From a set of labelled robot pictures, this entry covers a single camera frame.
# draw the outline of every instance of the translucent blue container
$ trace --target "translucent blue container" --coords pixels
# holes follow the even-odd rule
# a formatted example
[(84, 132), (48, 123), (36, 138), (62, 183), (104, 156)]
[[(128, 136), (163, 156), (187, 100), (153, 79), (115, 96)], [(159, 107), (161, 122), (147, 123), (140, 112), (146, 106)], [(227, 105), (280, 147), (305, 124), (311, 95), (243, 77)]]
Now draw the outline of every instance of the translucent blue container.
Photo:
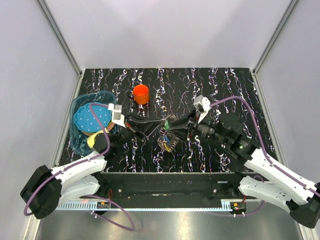
[[(98, 91), (96, 93), (84, 94), (75, 98), (70, 106), (69, 137), (70, 147), (78, 155), (86, 156), (92, 153), (92, 149), (87, 144), (88, 136), (80, 131), (75, 125), (75, 113), (78, 109), (88, 103), (116, 104), (116, 97), (110, 91)], [(119, 131), (119, 126), (115, 125), (112, 133)]]

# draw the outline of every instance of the gray wall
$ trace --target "gray wall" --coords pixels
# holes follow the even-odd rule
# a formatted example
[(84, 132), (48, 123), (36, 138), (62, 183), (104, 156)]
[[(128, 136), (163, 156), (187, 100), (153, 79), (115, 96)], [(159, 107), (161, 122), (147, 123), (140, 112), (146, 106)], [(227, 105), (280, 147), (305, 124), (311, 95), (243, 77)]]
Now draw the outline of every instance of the gray wall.
[(319, 12), (319, 0), (300, 1), (258, 73), (286, 163), (316, 183), (320, 182)]
[(46, 0), (81, 68), (254, 67), (290, 0)]
[(0, 23), (0, 239), (18, 240), (20, 191), (52, 162), (77, 78), (36, 1), (0, 1)]

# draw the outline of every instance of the black marble table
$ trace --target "black marble table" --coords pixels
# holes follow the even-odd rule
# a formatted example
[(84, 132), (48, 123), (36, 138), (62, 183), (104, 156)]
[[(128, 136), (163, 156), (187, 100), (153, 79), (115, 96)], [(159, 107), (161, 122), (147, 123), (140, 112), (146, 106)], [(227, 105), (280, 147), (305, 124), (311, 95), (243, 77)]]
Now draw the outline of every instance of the black marble table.
[[(138, 84), (149, 87), (150, 101), (137, 105), (127, 95)], [(276, 158), (273, 143), (262, 111), (258, 93), (249, 68), (117, 68), (86, 69), (79, 95), (108, 90), (114, 93), (122, 113), (132, 112), (146, 118), (165, 118), (173, 115), (182, 118), (193, 109), (196, 96), (208, 97), (213, 103), (230, 96), (245, 99), (255, 112), (267, 152)], [(258, 141), (250, 114), (239, 101), (219, 105), (207, 115), (217, 121), (221, 113), (234, 113), (244, 123), (249, 138)], [(212, 140), (196, 137), (181, 142), (173, 152), (165, 152), (158, 146), (160, 136), (156, 130), (148, 141), (138, 137), (123, 145), (110, 163), (107, 172), (234, 172), (247, 171), (237, 162), (231, 162), (224, 154), (223, 146)], [(70, 148), (66, 137), (60, 165), (79, 159)]]

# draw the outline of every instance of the blue dish with dots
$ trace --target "blue dish with dots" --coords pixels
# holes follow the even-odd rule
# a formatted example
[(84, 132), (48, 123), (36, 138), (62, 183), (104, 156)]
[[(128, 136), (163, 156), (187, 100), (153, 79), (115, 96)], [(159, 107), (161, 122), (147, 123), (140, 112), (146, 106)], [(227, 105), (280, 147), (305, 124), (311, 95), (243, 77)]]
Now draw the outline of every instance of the blue dish with dots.
[[(98, 121), (90, 111), (90, 103), (81, 106), (74, 114), (73, 122), (76, 127), (86, 133), (96, 133), (99, 132), (101, 127)], [(99, 121), (104, 128), (108, 126), (111, 121), (112, 112), (103, 106), (92, 106), (95, 115), (98, 117)]]
[[(93, 93), (89, 93), (89, 94), (83, 94), (83, 95), (79, 95), (78, 97), (76, 97), (71, 105), (70, 105), (70, 112), (69, 112), (69, 144), (70, 144), (70, 148), (72, 149), (73, 152), (75, 152), (76, 154), (80, 155), (80, 156), (87, 156), (88, 154), (92, 153), (92, 149), (88, 146), (87, 144), (87, 139), (88, 139), (88, 135), (86, 135), (85, 133), (87, 133), (88, 129), (90, 128), (86, 128), (84, 129), (84, 131), (78, 129), (78, 126), (76, 124), (78, 124), (78, 121), (75, 121), (75, 118), (78, 118), (78, 113), (80, 115), (80, 112), (78, 112), (78, 110), (82, 107), (84, 107), (85, 105), (88, 105), (90, 103), (101, 103), (101, 104), (117, 104), (116, 101), (116, 96), (110, 92), (110, 91), (97, 91), (97, 92), (93, 92)], [(107, 124), (107, 120), (105, 120), (106, 122), (102, 121), (104, 126), (108, 126)], [(115, 125), (113, 127), (113, 129), (111, 129), (111, 133), (113, 135), (117, 135), (120, 132), (121, 128), (118, 125)]]

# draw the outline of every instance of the orange cup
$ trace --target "orange cup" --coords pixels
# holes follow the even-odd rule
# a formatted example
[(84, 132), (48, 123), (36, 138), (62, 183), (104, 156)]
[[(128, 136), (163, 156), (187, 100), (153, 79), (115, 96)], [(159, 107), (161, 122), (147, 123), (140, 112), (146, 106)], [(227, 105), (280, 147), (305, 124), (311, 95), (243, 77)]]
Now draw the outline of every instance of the orange cup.
[(146, 85), (135, 86), (132, 95), (137, 104), (143, 105), (149, 102), (149, 88)]

